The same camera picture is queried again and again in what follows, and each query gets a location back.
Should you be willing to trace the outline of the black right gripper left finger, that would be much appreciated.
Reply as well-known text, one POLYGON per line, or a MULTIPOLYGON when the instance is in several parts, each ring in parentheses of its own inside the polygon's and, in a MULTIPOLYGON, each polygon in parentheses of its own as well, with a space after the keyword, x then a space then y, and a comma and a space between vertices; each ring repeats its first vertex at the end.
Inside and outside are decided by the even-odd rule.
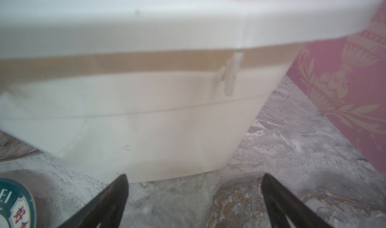
POLYGON ((128 196, 129 183, 122 174, 60 227, 118 228, 128 196))

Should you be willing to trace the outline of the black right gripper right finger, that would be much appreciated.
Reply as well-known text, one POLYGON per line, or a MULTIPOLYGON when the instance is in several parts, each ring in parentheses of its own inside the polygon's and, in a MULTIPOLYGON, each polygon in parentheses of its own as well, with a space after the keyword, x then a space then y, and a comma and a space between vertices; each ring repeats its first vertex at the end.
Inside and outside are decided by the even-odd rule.
POLYGON ((264 175, 261 190, 271 227, 289 228, 289 221, 296 228, 331 227, 271 174, 264 175))

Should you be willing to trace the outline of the white plate green text rim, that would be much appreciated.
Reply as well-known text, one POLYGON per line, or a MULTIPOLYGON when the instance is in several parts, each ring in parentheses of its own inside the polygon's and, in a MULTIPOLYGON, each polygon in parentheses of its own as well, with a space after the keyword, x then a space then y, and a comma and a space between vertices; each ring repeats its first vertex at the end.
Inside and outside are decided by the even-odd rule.
POLYGON ((36 228, 36 205, 21 183, 1 178, 1 228, 36 228))

